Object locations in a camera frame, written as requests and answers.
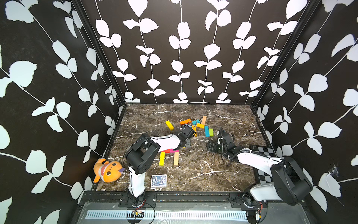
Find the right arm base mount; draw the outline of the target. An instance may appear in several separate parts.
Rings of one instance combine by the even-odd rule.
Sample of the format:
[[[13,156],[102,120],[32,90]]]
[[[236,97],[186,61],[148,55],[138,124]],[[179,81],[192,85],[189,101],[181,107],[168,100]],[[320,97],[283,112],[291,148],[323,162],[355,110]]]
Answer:
[[[227,200],[230,202],[232,208],[259,210],[268,207],[265,201],[256,201],[249,193],[244,192],[229,193]]]

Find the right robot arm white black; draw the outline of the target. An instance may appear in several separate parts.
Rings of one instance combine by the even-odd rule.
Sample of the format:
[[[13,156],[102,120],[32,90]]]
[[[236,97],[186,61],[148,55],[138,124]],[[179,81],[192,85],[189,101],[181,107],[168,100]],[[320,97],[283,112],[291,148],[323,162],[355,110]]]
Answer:
[[[293,158],[272,157],[235,145],[234,136],[223,128],[220,128],[217,140],[210,140],[206,147],[209,152],[220,154],[229,161],[249,165],[272,178],[271,183],[259,183],[245,190],[241,201],[248,208],[265,200],[283,201],[294,206],[313,190],[308,177]]]

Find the yellow-green long block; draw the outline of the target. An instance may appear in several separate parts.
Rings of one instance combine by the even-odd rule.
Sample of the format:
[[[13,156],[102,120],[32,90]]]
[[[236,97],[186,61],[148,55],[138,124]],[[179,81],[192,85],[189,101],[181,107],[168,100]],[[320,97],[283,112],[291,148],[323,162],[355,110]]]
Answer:
[[[161,152],[161,153],[160,153],[159,166],[164,166],[165,156],[166,156],[166,153],[165,153],[165,152]]]

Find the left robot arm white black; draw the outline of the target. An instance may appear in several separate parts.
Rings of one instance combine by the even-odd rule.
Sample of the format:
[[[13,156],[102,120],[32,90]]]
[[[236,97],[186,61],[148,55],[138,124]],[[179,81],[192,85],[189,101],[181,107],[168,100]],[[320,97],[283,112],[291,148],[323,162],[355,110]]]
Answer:
[[[140,200],[145,193],[145,173],[151,167],[159,152],[168,149],[181,149],[187,140],[192,139],[196,131],[189,125],[178,133],[154,137],[142,134],[125,153],[125,159],[130,172],[129,195]]]

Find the tan wood long block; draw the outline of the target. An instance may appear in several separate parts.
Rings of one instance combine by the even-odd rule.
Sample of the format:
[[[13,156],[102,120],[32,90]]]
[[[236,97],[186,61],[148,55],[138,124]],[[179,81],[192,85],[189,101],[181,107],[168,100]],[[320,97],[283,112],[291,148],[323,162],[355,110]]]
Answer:
[[[178,166],[178,165],[179,165],[179,152],[174,152],[173,165],[174,165],[174,166]]]

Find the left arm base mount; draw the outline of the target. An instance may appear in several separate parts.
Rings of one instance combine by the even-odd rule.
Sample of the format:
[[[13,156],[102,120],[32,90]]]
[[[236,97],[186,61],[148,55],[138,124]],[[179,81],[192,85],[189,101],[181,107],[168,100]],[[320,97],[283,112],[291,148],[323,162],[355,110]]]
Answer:
[[[155,208],[157,200],[157,193],[144,192],[139,197],[133,196],[130,192],[124,191],[120,194],[118,203],[119,208],[127,209],[142,209],[142,208]]]

